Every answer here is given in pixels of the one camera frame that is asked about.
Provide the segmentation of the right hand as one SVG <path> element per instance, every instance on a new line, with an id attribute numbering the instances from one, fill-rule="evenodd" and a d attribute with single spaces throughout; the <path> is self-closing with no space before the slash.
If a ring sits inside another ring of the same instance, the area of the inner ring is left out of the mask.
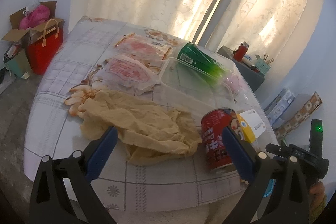
<path id="1" fill-rule="evenodd" d="M 309 189 L 309 194 L 314 198 L 324 198 L 325 195 L 325 186 L 323 182 L 319 181 L 311 186 Z"/>

